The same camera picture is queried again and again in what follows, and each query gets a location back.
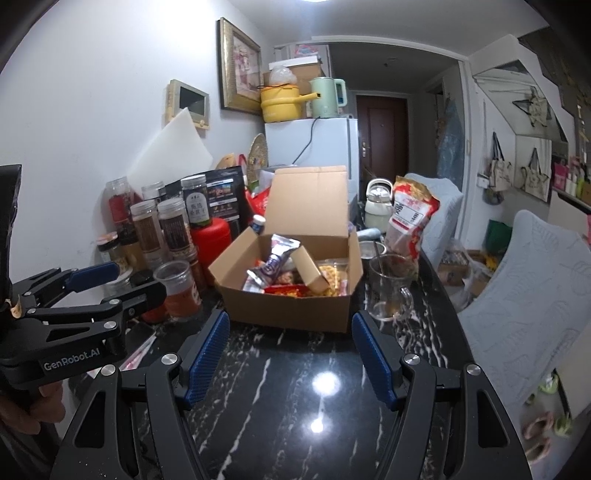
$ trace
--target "green bag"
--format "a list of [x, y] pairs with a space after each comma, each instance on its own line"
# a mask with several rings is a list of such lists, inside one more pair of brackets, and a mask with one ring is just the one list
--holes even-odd
[[484, 248], [490, 255], [499, 255], [507, 251], [513, 229], [496, 220], [489, 220], [484, 239]]

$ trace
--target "pink slipper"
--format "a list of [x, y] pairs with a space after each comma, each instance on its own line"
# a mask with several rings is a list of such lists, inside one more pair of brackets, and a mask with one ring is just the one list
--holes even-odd
[[527, 458], [527, 463], [533, 465], [545, 458], [549, 453], [550, 439], [548, 437], [542, 437], [532, 448], [525, 451], [525, 457]]
[[550, 430], [552, 425], [554, 425], [554, 414], [551, 411], [547, 411], [523, 429], [523, 438], [531, 440]]

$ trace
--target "human hand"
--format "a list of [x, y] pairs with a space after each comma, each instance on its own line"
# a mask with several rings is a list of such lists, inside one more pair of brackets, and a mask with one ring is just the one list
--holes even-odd
[[39, 422], [57, 423], [66, 416], [66, 409], [61, 402], [64, 393], [61, 382], [39, 387], [41, 398], [33, 402], [29, 413], [3, 395], [0, 395], [0, 420], [13, 429], [36, 435], [41, 430]]

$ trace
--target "white refrigerator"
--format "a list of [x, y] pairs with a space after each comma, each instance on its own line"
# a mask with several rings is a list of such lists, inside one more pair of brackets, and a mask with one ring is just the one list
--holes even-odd
[[349, 203], [359, 196], [357, 119], [319, 118], [316, 123], [314, 119], [275, 122], [265, 124], [265, 136], [270, 167], [292, 165], [300, 154], [295, 162], [299, 167], [343, 165], [347, 167], [349, 177]]

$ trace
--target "brown wooden door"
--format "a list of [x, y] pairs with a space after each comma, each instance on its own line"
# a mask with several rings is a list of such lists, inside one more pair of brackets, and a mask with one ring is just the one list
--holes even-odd
[[408, 172], [408, 113], [403, 98], [357, 97], [364, 177], [394, 182]]

